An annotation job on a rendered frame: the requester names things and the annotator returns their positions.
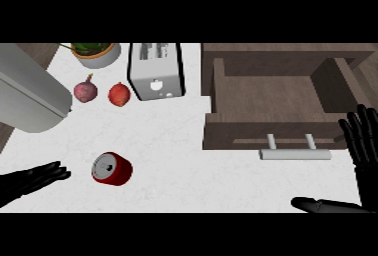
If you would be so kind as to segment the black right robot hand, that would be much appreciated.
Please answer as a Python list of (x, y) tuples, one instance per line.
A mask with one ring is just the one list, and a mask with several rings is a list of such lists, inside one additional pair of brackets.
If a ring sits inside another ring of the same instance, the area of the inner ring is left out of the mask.
[(363, 104), (338, 121), (355, 165), (360, 204), (294, 197), (291, 205), (307, 213), (378, 214), (378, 111)]

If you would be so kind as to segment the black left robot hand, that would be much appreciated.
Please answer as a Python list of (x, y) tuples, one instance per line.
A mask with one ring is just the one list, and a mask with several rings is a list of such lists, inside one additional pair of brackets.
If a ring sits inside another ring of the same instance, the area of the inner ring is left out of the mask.
[(59, 161), (0, 175), (0, 208), (22, 196), (71, 177)]

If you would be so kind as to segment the brown wooden cabinet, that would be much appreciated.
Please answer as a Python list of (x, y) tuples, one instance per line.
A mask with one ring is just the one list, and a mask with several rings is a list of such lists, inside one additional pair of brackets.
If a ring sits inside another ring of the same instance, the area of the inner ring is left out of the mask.
[(210, 95), (216, 58), (232, 62), (232, 75), (310, 76), (325, 59), (355, 70), (374, 52), (371, 43), (202, 43), (201, 95)]

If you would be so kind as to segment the red can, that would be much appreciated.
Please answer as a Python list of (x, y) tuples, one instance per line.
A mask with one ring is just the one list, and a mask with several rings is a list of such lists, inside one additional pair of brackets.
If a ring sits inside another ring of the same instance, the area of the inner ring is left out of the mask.
[(114, 152), (105, 152), (95, 160), (92, 166), (93, 179), (108, 185), (121, 186), (133, 174), (130, 161)]

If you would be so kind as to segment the large grey appliance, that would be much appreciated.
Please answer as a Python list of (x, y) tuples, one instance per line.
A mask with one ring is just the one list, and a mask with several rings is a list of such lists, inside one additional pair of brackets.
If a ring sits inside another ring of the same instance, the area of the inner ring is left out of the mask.
[(0, 122), (41, 133), (67, 118), (72, 94), (15, 43), (0, 44)]

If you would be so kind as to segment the orange-red fruit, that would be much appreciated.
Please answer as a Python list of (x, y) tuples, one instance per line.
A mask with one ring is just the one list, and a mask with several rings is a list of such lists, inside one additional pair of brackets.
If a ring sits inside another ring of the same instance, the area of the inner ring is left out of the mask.
[(129, 102), (130, 90), (129, 90), (129, 87), (121, 82), (118, 82), (112, 86), (109, 93), (108, 93), (108, 98), (109, 98), (111, 103), (118, 107), (123, 107), (126, 105), (126, 103)]

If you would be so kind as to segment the purple onion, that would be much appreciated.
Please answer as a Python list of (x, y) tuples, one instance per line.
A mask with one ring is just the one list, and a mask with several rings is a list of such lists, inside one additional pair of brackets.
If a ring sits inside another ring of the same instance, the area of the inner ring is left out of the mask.
[(75, 85), (74, 96), (81, 103), (90, 102), (98, 96), (98, 87), (92, 83), (93, 75), (89, 75), (86, 81)]

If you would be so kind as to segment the potted green plant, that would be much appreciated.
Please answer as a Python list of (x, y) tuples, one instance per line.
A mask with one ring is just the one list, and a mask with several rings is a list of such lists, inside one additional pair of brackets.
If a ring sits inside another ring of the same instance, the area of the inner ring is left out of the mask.
[(118, 43), (59, 43), (67, 48), (81, 65), (89, 69), (101, 69), (109, 66), (121, 55)]

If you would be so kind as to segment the silver toaster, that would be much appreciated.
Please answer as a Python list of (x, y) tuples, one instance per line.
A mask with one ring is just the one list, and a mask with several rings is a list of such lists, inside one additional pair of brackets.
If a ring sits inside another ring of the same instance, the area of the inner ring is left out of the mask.
[(127, 81), (140, 101), (186, 94), (182, 47), (179, 43), (132, 43)]

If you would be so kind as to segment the brown wooden drawer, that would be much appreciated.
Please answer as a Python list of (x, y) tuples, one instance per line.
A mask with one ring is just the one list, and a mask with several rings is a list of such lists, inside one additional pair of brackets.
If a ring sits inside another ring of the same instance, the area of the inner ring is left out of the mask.
[(273, 137), (282, 149), (340, 150), (338, 121), (369, 101), (343, 58), (328, 58), (306, 76), (229, 76), (225, 60), (213, 61), (211, 112), (205, 114), (205, 150), (259, 150)]

